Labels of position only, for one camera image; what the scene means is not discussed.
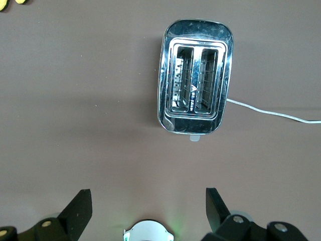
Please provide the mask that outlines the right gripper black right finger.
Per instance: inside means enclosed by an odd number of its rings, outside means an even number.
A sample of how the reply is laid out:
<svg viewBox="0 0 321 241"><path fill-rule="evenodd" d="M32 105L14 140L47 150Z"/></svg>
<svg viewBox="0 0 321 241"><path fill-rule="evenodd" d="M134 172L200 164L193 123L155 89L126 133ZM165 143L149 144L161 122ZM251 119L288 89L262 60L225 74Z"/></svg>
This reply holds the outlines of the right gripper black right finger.
<svg viewBox="0 0 321 241"><path fill-rule="evenodd" d="M290 223L272 221L263 228L241 214L232 214L216 188L206 189L206 215L212 231L203 240L307 240Z"/></svg>

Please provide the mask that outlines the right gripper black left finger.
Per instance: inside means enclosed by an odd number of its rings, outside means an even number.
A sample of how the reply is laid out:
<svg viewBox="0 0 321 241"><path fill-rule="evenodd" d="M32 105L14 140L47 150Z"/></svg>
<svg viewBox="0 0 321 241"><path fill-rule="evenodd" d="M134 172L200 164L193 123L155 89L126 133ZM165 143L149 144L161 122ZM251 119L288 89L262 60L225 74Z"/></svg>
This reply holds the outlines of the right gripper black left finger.
<svg viewBox="0 0 321 241"><path fill-rule="evenodd" d="M91 217L91 190L82 189L57 217L45 218L21 233L14 226L2 226L1 240L78 240Z"/></svg>

